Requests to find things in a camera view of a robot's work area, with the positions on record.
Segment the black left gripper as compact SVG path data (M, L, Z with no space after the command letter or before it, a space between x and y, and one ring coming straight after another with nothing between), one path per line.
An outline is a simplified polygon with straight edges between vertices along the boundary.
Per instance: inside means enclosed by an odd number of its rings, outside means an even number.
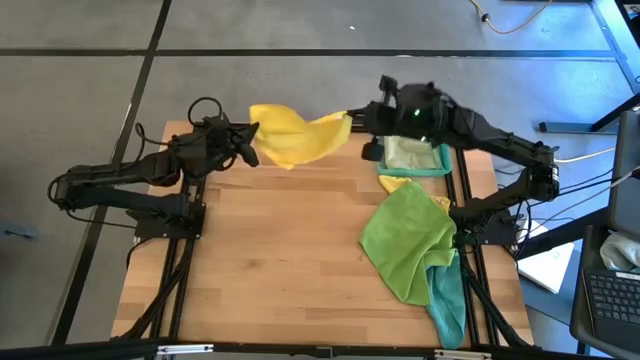
M191 133L173 136L168 151L190 179L226 171L238 156L250 167L257 167L259 158L250 144L259 127L259 123L230 123L222 115L204 117Z

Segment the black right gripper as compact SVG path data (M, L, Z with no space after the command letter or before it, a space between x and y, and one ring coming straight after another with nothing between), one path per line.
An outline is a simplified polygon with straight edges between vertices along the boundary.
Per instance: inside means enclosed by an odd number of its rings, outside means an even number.
M366 127L375 136L400 136L432 145L445 143L447 123L456 104L433 82L399 86L396 79L382 75L379 89L380 101L346 112L353 124ZM384 140L372 137L363 145L361 158L380 162L384 153Z

